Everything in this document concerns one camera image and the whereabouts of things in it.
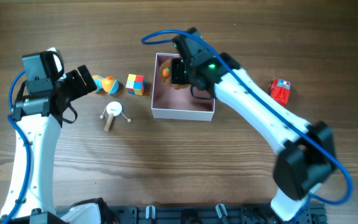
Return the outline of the brown plush toy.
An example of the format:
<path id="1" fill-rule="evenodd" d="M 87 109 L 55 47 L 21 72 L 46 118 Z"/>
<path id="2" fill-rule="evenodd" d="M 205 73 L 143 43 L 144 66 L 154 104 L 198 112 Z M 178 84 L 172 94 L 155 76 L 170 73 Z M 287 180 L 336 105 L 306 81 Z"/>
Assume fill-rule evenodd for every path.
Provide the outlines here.
<path id="1" fill-rule="evenodd" d="M 182 84 L 172 84 L 171 83 L 171 60 L 168 59 L 164 61 L 160 66 L 160 76 L 164 84 L 169 85 L 170 87 L 181 90 L 190 87 L 189 84 L 182 85 Z"/>

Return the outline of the yellow blue rubber duck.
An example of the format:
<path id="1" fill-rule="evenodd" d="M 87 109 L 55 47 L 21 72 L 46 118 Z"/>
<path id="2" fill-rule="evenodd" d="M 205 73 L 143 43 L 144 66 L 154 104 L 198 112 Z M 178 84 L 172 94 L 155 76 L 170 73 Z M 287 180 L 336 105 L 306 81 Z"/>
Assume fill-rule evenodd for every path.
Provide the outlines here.
<path id="1" fill-rule="evenodd" d="M 113 77 L 101 77 L 99 75 L 92 76 L 96 89 L 95 92 L 100 92 L 101 90 L 105 91 L 109 95 L 115 94 L 119 89 L 119 82 Z"/>

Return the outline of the colourful puzzle cube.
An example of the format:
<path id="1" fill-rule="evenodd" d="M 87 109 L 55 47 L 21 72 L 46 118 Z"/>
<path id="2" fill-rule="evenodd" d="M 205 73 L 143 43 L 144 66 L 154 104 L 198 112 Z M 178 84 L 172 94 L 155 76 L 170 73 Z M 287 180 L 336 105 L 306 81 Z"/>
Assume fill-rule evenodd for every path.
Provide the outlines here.
<path id="1" fill-rule="evenodd" d="M 145 90 L 145 79 L 142 75 L 128 74 L 126 90 L 131 95 L 143 95 Z"/>

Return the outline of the red toy car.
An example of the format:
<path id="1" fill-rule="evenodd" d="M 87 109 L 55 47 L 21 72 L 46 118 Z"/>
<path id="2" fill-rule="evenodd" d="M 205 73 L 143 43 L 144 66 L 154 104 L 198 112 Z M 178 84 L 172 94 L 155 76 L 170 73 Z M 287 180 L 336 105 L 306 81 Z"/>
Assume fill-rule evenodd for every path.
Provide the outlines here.
<path id="1" fill-rule="evenodd" d="M 287 80 L 274 79 L 269 86 L 269 95 L 280 105 L 286 106 L 290 96 L 291 83 Z"/>

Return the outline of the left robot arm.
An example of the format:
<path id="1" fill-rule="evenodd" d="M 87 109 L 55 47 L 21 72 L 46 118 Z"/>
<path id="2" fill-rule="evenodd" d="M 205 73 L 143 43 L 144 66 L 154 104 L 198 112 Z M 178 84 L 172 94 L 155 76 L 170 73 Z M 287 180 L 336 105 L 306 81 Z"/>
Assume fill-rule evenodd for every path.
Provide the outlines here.
<path id="1" fill-rule="evenodd" d="M 86 66 L 66 72 L 52 47 L 22 57 L 26 79 L 8 96 L 8 121 L 16 132 L 11 183 L 0 212 L 2 223 L 29 217 L 33 210 L 54 213 L 53 164 L 63 113 L 71 102 L 97 88 Z"/>

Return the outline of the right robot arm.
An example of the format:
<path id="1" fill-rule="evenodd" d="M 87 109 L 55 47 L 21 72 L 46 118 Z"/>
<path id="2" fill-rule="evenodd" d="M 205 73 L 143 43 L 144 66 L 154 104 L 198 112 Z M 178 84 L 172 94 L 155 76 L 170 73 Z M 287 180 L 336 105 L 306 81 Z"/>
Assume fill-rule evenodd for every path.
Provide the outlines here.
<path id="1" fill-rule="evenodd" d="M 270 206 L 283 221 L 294 220 L 338 167 L 332 129 L 289 112 L 229 54 L 219 54 L 203 41 L 194 27 L 174 33 L 171 41 L 180 59 L 173 65 L 171 82 L 207 91 L 262 135 L 277 155 L 273 179 L 278 190 Z"/>

